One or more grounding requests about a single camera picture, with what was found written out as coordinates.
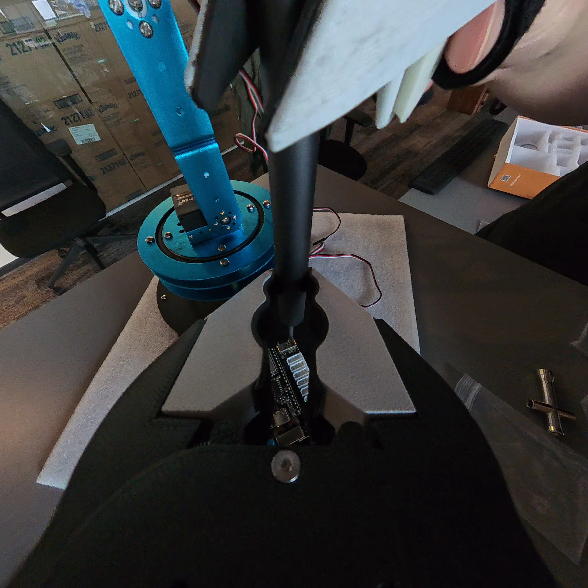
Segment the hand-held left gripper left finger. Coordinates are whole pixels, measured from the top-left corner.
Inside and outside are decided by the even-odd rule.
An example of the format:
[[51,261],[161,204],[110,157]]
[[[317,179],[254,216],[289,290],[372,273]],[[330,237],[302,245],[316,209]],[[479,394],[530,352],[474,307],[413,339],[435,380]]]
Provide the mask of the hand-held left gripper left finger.
[[259,384],[267,357],[252,321],[266,304],[263,273],[209,314],[162,406],[164,416],[191,418],[198,428],[189,443],[270,443],[262,416],[267,384]]

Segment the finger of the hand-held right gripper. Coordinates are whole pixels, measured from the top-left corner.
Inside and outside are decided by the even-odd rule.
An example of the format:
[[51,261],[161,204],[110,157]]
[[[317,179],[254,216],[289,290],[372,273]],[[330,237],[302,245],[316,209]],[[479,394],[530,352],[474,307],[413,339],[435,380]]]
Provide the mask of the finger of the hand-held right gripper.
[[280,152],[358,106],[492,1],[319,1],[265,138]]
[[265,1],[201,1],[185,70],[196,106],[212,112],[229,84],[266,44]]

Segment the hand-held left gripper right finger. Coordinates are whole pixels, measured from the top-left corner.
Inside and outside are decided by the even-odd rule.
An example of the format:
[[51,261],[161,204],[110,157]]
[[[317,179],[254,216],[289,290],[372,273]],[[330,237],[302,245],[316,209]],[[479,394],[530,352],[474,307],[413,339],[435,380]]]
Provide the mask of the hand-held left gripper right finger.
[[406,418],[416,408],[371,314],[317,270],[307,273],[305,327],[313,336],[318,414],[345,423]]

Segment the black electric screwdriver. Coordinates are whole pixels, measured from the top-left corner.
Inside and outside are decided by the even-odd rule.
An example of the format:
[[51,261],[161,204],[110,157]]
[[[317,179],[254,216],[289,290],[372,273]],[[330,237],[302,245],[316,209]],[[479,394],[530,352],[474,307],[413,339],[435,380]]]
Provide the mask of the black electric screwdriver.
[[269,143],[278,99],[290,73],[289,45],[305,1],[257,1],[266,144],[275,244],[275,288],[281,322],[294,337],[304,319],[319,134],[277,151]]

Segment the grey desk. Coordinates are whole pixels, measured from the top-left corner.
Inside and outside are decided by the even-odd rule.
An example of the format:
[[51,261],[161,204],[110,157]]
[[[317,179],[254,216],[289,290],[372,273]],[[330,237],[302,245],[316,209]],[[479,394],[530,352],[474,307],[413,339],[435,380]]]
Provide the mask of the grey desk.
[[[563,438],[587,456],[587,288],[391,197],[318,168],[315,200],[403,215],[420,352],[454,386],[467,373],[534,422],[536,369],[575,411]],[[1,330],[1,585],[26,558],[62,491],[36,483],[73,410],[151,282],[137,253]]]

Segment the person's right hand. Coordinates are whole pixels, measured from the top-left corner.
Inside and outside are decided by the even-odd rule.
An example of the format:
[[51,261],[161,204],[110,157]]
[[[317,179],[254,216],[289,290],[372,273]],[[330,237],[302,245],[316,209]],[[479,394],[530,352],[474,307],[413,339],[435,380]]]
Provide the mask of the person's right hand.
[[[449,38],[444,54],[452,70],[472,70],[489,54],[504,7],[495,1]],[[508,57],[476,85],[537,121],[587,123],[587,1],[545,1]]]

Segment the wooden pillar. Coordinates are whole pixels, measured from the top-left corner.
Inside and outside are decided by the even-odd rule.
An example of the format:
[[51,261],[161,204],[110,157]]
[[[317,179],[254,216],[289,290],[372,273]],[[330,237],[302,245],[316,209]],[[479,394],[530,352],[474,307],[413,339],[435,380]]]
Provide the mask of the wooden pillar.
[[489,97],[489,90],[485,85],[470,86],[452,90],[447,110],[461,114],[477,114]]

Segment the black circuit board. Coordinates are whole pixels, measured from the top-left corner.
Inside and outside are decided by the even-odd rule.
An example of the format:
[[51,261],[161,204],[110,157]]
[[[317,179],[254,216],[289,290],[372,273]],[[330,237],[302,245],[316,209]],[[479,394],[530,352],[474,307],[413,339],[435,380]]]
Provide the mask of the black circuit board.
[[310,369],[294,338],[269,347],[268,362],[273,394],[270,432],[275,444],[309,443],[306,403]]

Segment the black keyboard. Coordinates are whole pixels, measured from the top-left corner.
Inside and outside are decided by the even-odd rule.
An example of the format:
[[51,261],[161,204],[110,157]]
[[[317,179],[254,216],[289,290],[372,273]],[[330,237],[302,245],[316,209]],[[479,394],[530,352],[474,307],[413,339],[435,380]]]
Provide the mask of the black keyboard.
[[419,173],[409,188],[428,195],[438,194],[484,150],[500,141],[508,128],[506,122],[485,119]]

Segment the black office chair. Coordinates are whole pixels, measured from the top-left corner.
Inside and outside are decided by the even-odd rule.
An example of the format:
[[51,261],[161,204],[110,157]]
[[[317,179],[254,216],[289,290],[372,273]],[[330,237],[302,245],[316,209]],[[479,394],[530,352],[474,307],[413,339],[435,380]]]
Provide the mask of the black office chair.
[[361,179],[367,171],[366,159],[351,146],[355,126],[366,128],[373,119],[358,108],[344,115],[346,122],[344,140],[336,141],[329,138],[332,125],[320,131],[318,164],[339,173],[351,180]]
[[1,245],[24,259],[69,245],[48,283],[60,295],[66,289],[56,282],[81,252],[105,269],[94,244],[111,239],[98,236],[106,212],[70,145],[64,139],[45,145],[1,101]]

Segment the white foam sheet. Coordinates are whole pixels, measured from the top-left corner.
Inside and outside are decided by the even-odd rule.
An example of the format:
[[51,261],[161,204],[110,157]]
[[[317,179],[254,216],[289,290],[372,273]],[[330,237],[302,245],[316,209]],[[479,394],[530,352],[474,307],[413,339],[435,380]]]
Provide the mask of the white foam sheet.
[[[350,252],[372,263],[383,297],[368,312],[385,320],[420,353],[404,218],[351,213],[340,216],[342,225],[327,241],[326,253]],[[115,401],[177,340],[178,335],[158,309],[158,284],[153,276],[49,454],[37,483],[62,490],[68,486],[86,446]]]

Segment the orange white cardboard box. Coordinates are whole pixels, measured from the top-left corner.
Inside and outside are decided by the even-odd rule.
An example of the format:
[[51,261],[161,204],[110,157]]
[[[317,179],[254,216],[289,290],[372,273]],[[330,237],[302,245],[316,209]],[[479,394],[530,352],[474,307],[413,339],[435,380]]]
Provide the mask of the orange white cardboard box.
[[587,162],[587,130],[518,116],[499,144],[488,187],[532,199]]

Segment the light grey table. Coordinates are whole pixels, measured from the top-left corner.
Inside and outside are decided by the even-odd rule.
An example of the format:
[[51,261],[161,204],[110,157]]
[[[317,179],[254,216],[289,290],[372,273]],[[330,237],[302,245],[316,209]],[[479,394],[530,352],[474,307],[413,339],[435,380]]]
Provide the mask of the light grey table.
[[[506,122],[509,128],[516,118],[510,110],[497,117],[499,121]],[[410,189],[401,197],[401,202],[469,233],[476,233],[484,225],[521,207],[530,199],[488,187],[501,140],[484,150],[438,194],[428,195]]]

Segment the stack of cardboard boxes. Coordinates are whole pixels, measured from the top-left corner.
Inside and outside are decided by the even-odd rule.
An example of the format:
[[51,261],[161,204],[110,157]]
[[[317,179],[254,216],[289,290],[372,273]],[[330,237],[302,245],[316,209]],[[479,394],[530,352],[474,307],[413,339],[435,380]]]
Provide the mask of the stack of cardboard boxes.
[[69,144],[107,210],[180,174],[97,1],[1,1],[1,99]]

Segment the large clear zip bag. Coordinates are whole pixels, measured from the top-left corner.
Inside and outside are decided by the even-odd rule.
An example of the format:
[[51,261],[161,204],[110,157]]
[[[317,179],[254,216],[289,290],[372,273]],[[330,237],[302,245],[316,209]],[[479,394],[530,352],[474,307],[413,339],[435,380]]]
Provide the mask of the large clear zip bag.
[[468,374],[455,392],[489,442],[519,516],[580,564],[587,541],[587,459]]

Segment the person's black shirt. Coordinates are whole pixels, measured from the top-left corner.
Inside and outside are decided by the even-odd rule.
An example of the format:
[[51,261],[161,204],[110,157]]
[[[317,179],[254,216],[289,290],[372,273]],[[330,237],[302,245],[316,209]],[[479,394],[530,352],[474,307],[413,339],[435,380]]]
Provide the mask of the person's black shirt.
[[587,286],[587,163],[476,235]]

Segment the metal cross socket wrench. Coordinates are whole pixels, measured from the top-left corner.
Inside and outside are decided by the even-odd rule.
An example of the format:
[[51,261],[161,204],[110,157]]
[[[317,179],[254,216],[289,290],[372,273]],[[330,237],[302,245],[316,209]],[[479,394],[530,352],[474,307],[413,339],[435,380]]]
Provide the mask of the metal cross socket wrench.
[[545,415],[548,432],[558,437],[564,437],[562,420],[576,420],[576,415],[558,407],[553,385],[555,381],[553,373],[543,368],[538,369],[536,372],[540,380],[543,400],[529,399],[527,407]]

